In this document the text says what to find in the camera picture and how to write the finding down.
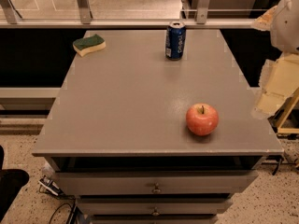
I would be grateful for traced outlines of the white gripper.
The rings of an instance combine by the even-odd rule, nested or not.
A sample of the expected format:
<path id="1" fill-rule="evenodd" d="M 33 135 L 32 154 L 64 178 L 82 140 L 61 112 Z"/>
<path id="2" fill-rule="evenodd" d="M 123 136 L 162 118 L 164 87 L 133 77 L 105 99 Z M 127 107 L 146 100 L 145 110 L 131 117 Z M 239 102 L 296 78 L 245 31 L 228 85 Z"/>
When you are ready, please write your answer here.
<path id="1" fill-rule="evenodd" d="M 299 0 L 280 0 L 251 27 L 270 31 L 272 46 L 286 52 L 275 61 L 266 60 L 260 74 L 253 117 L 267 119 L 299 88 Z"/>

